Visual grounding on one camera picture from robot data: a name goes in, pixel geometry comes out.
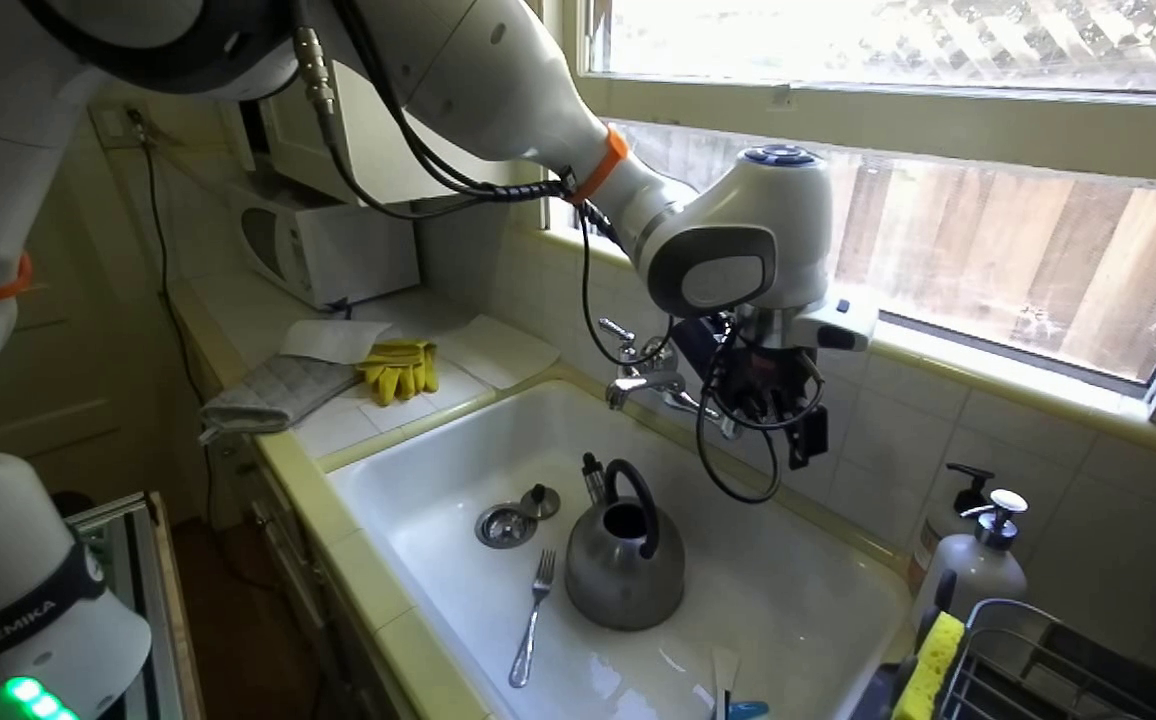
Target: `yellow sponge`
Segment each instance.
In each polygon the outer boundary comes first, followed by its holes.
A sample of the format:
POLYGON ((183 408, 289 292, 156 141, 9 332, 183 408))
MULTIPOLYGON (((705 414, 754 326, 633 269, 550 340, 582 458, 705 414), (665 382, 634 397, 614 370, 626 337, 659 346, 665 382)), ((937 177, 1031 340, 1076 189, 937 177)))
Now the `yellow sponge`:
POLYGON ((930 720, 937 715, 937 698, 946 679, 946 670, 958 652, 963 626, 946 612, 937 616, 937 626, 924 635, 921 660, 896 699, 892 720, 930 720))
POLYGON ((384 340, 359 359, 359 382, 372 405, 406 402, 438 389, 435 346, 427 340, 384 340))

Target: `spray bottle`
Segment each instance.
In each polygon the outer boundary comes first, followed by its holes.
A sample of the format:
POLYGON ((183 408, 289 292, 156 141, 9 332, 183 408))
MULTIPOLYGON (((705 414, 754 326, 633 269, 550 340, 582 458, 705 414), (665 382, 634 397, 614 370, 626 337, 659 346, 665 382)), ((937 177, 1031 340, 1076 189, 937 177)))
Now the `spray bottle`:
POLYGON ((976 466, 944 466, 944 470, 958 480, 944 480, 937 499, 928 505, 928 516, 924 516, 921 536, 910 544, 910 559, 921 574, 930 570, 937 544, 944 536, 970 533, 970 512, 988 508, 985 485, 997 480, 992 470, 976 470, 976 466))
POLYGON ((1019 493, 997 488, 985 508, 967 508, 976 516, 976 536, 944 536, 937 544, 930 570, 916 596, 916 630, 937 620, 937 612, 951 612, 967 620, 970 610, 988 596, 1023 596, 1029 581, 1017 544, 1017 516, 1029 512, 1019 493))

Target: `cable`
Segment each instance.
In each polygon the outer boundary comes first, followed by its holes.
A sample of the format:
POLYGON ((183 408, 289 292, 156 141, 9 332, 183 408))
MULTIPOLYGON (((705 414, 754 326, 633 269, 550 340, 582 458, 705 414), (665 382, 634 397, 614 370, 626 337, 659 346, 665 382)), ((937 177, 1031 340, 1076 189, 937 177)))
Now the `cable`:
POLYGON ((720 488, 728 499, 735 499, 735 505, 767 505, 767 499, 777 497, 777 488, 780 488, 780 458, 777 458, 773 433, 760 433, 763 445, 767 445, 767 461, 773 461, 773 480, 767 480, 767 488, 763 488, 760 497, 735 493, 735 488, 710 470, 710 461, 708 461, 708 440, 705 440, 705 420, 708 420, 708 414, 705 414, 705 408, 708 408, 708 402, 710 402, 720 363, 725 363, 725 358, 730 353, 730 346, 735 346, 735 332, 728 332, 728 340, 720 346, 720 353, 716 353, 710 363, 705 370, 698 408, 695 408, 695 458, 698 458, 698 470, 705 470, 705 476, 710 480, 710 488, 720 488))
POLYGON ((623 359, 621 359, 614 353, 608 353, 608 346, 603 346, 601 332, 590 328, 590 310, 587 310, 587 277, 590 277, 587 207, 582 207, 582 203, 570 203, 570 213, 576 213, 576 219, 580 219, 580 318, 582 318, 582 332, 587 332, 590 349, 595 349, 608 363, 623 370, 623 359))
MULTIPOLYGON (((580 319, 582 319, 582 332, 590 340, 590 349, 623 370, 623 359, 601 340, 601 332, 590 328, 590 310, 587 310, 587 277, 590 277, 590 239, 587 239, 587 224, 601 224, 603 236, 611 236, 611 224, 590 207, 590 203, 570 203, 576 213, 576 224, 580 224, 580 319)), ((659 353, 668 349, 668 319, 665 319, 665 332, 659 340, 634 358, 634 363, 651 363, 659 353)))
POLYGON ((369 207, 391 215, 391 219, 427 219, 427 215, 435 215, 435 213, 394 213, 394 207, 384 207, 384 203, 350 177, 350 165, 346 165, 346 158, 343 158, 343 141, 334 138, 330 68, 327 68, 327 56, 325 56, 315 33, 309 27, 309 17, 303 17, 303 4, 298 4, 298 0, 293 0, 293 26, 295 26, 295 44, 293 44, 293 47, 295 47, 295 59, 298 59, 298 76, 303 76, 303 83, 309 83, 309 103, 312 103, 312 114, 315 114, 315 128, 321 128, 321 141, 325 141, 325 149, 327 149, 327 158, 330 158, 330 167, 334 167, 334 177, 346 183, 346 191, 359 196, 369 207))
POLYGON ((452 189, 457 196, 472 196, 472 199, 486 199, 486 203, 515 203, 515 199, 544 199, 544 196, 563 196, 569 189, 563 183, 550 183, 550 179, 538 179, 538 183, 484 183, 484 179, 468 179, 461 167, 452 167, 438 151, 433 151, 420 132, 406 123, 391 83, 387 83, 387 73, 384 73, 384 59, 376 56, 376 44, 372 44, 372 27, 362 19, 362 13, 350 4, 350 0, 334 0, 330 4, 340 26, 343 26, 343 35, 350 40, 350 47, 359 53, 362 59, 362 73, 380 95, 380 103, 387 107, 387 115, 394 120, 406 151, 415 158, 415 165, 443 189, 452 189))
POLYGON ((380 215, 391 215, 391 219, 405 219, 405 224, 420 224, 420 219, 435 219, 435 215, 452 215, 452 213, 462 213, 472 203, 481 203, 474 196, 462 196, 461 203, 443 203, 443 207, 427 207, 427 213, 398 213, 398 207, 387 207, 380 203, 359 179, 356 174, 346 167, 346 158, 340 149, 340 138, 330 128, 330 114, 325 103, 312 100, 312 114, 315 114, 315 128, 321 128, 321 141, 327 146, 327 158, 330 158, 330 167, 334 177, 343 179, 343 189, 362 199, 372 213, 380 215))
POLYGON ((156 179, 151 146, 139 141, 139 151, 145 151, 146 215, 151 215, 151 234, 156 234, 156 244, 160 244, 160 288, 156 288, 156 298, 160 298, 160 303, 167 312, 183 382, 189 382, 191 397, 203 402, 203 384, 191 376, 183 326, 180 326, 180 318, 172 310, 172 249, 167 249, 164 213, 160 213, 160 179, 156 179))
MULTIPOLYGON (((174 310, 172 310, 172 244, 167 244, 167 234, 164 234, 160 177, 156 177, 156 161, 151 161, 151 141, 146 141, 146 138, 139 141, 139 151, 145 151, 146 215, 151 215, 151 234, 156 234, 156 249, 160 249, 160 288, 156 288, 156 298, 160 298, 160 303, 164 303, 164 312, 167 312, 183 382, 189 382, 189 389, 191 389, 191 397, 197 397, 197 405, 201 405, 201 402, 203 402, 203 389, 201 389, 201 382, 191 376, 183 326, 180 326, 180 318, 174 318, 174 310)), ((215 557, 221 557, 221 570, 222 570, 235 583, 246 583, 246 589, 254 589, 254 594, 266 594, 266 596, 275 596, 275 602, 285 606, 285 612, 293 612, 289 594, 278 594, 278 589, 271 589, 271 583, 265 583, 265 581, 250 581, 250 576, 241 574, 235 559, 222 553, 222 544, 221 544, 221 536, 215 536, 215 529, 212 529, 212 505, 215 505, 212 497, 215 497, 215 470, 212 470, 212 458, 209 458, 209 450, 203 450, 203 533, 209 533, 209 544, 212 544, 215 557)))

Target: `green light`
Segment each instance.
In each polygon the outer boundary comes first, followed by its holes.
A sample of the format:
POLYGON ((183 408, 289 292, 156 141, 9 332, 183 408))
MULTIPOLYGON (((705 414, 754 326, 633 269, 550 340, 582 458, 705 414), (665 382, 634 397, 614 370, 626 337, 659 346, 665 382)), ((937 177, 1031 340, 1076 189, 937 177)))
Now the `green light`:
POLYGON ((27 710, 30 710, 37 715, 49 715, 49 720, 53 720, 53 713, 58 713, 56 698, 38 698, 38 699, 30 699, 27 710))
POLYGON ((9 688, 9 698, 18 699, 18 703, 30 703, 30 699, 45 698, 45 683, 30 679, 30 676, 11 676, 4 688, 9 688))

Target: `stainless steel kettle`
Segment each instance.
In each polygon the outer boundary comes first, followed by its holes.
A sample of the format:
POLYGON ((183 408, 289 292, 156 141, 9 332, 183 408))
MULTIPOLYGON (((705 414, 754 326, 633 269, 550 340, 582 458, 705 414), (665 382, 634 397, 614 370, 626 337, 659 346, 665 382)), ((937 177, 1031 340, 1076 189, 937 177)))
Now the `stainless steel kettle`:
POLYGON ((608 470, 582 453, 590 508, 576 521, 563 557, 570 606, 621 631, 668 620, 684 606, 684 541, 656 508, 644 476, 626 461, 608 470))

